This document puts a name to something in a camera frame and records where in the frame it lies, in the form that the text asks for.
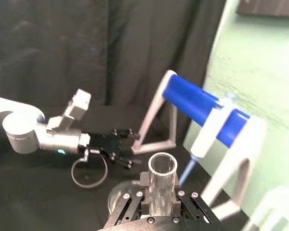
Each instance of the white plastic frame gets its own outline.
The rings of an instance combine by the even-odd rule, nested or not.
[[[176,147],[176,130],[177,130],[177,108],[171,104],[169,108],[169,138],[166,141],[143,144],[145,136],[155,118],[158,111],[165,102],[163,92],[166,89],[172,75],[176,75],[174,71],[168,70],[164,75],[159,87],[154,95],[150,107],[144,117],[144,121],[139,129],[139,140],[135,141],[131,147],[134,154],[143,154],[149,152],[156,152],[165,149]]]
[[[237,105],[232,101],[225,104],[222,109],[212,108],[205,124],[202,126],[193,143],[191,148],[192,155],[198,158],[206,156],[230,114],[236,108]]]
[[[250,180],[254,163],[261,152],[266,133],[266,121],[252,115],[202,192],[202,199],[211,207],[222,187],[236,171],[239,171],[231,199],[212,208],[219,220],[224,220],[240,211],[243,196]]]

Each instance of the glass tube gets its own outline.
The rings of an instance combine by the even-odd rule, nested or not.
[[[171,215],[177,166],[168,153],[156,153],[149,159],[150,216]]]

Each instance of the screw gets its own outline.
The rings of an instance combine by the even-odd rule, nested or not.
[[[137,192],[136,196],[143,196],[143,192],[141,192],[141,191]]]
[[[193,198],[197,198],[198,197],[198,193],[197,192],[192,192],[192,197]]]
[[[129,197],[130,197],[130,195],[129,195],[128,193],[125,193],[125,194],[123,195],[123,198],[124,198],[124,199],[129,199]]]
[[[173,217],[172,218],[172,221],[175,223],[175,224],[178,224],[180,219],[178,217]]]
[[[183,190],[180,190],[180,191],[178,192],[178,195],[179,195],[179,196],[184,196],[184,195],[185,195],[185,192],[184,192]]]
[[[153,224],[155,222],[155,219],[154,218],[148,218],[146,220],[149,224]]]

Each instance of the blue tube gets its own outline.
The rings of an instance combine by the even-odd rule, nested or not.
[[[179,179],[180,187],[182,187],[182,185],[184,184],[185,180],[187,179],[187,177],[189,176],[189,174],[191,173],[197,162],[198,158],[195,156],[191,156],[191,160],[188,162],[183,174],[180,176]]]
[[[204,125],[212,108],[219,107],[218,98],[177,75],[171,77],[163,97],[200,126]],[[242,111],[233,110],[217,139],[230,148],[249,118]]]

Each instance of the led light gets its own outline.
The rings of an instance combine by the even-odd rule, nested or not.
[[[65,151],[64,151],[63,149],[58,149],[57,151],[58,151],[58,153],[60,153],[60,154],[63,154],[63,155],[66,154]]]

